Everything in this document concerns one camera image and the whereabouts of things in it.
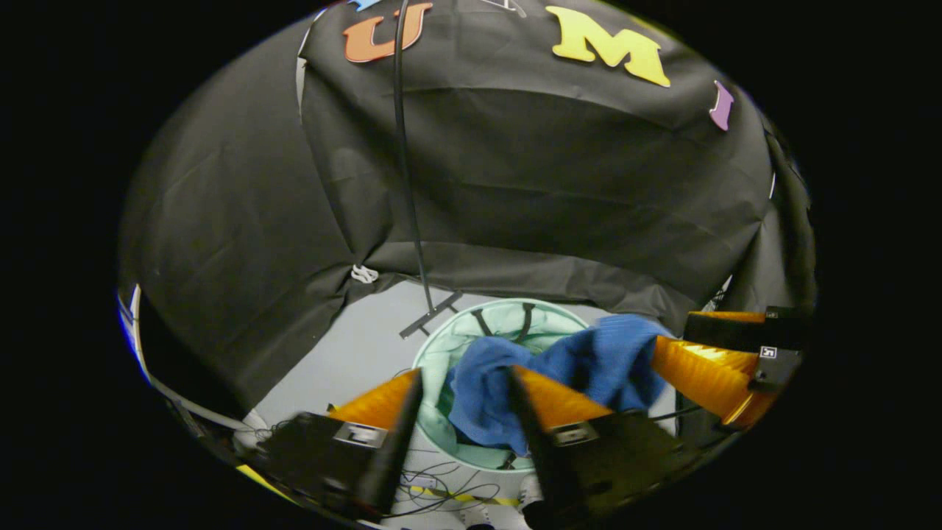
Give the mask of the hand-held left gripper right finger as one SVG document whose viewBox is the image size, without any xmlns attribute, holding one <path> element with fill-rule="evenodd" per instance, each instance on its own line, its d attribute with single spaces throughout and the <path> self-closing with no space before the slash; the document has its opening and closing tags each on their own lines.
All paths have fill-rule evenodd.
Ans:
<svg viewBox="0 0 942 530">
<path fill-rule="evenodd" d="M 698 464 L 698 449 L 644 411 L 618 412 L 520 365 L 507 369 L 520 425 L 552 527 L 592 528 L 667 489 Z"/>
</svg>

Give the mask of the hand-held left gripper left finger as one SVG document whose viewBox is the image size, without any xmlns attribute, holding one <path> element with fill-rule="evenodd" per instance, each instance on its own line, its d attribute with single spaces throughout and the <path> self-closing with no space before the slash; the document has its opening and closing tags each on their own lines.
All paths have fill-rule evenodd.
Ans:
<svg viewBox="0 0 942 530">
<path fill-rule="evenodd" d="M 256 470 L 292 499 L 349 520 L 392 513 L 423 400 L 420 368 L 346 405 L 296 413 L 256 446 Z"/>
</svg>

